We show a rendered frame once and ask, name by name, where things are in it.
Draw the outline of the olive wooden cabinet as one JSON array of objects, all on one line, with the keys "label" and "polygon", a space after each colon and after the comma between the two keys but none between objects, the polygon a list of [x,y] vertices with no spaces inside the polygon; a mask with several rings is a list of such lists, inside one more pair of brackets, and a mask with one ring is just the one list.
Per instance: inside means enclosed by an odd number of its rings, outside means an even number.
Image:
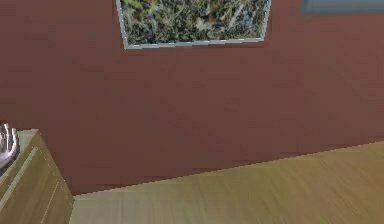
[{"label": "olive wooden cabinet", "polygon": [[18,136],[19,155],[0,176],[0,224],[69,224],[74,197],[40,131]]}]

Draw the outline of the grey framed picture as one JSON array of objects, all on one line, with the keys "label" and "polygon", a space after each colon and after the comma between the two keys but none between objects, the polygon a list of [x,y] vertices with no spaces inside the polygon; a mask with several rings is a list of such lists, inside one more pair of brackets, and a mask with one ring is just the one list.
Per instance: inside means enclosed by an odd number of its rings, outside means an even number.
[{"label": "grey framed picture", "polygon": [[384,0],[303,0],[302,14],[384,13]]}]

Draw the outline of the shiny silver round object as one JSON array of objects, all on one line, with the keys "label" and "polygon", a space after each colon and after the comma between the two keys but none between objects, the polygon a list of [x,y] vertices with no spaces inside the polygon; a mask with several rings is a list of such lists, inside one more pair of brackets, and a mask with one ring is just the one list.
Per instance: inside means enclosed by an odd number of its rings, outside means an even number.
[{"label": "shiny silver round object", "polygon": [[19,140],[17,130],[8,122],[0,123],[0,169],[7,167],[17,156]]}]

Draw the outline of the framed green mottled picture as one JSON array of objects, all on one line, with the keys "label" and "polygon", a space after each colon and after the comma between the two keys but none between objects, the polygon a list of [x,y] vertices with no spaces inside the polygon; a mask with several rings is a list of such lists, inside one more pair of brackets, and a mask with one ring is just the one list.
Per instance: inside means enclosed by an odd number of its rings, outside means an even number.
[{"label": "framed green mottled picture", "polygon": [[125,50],[265,40],[272,0],[115,0]]}]

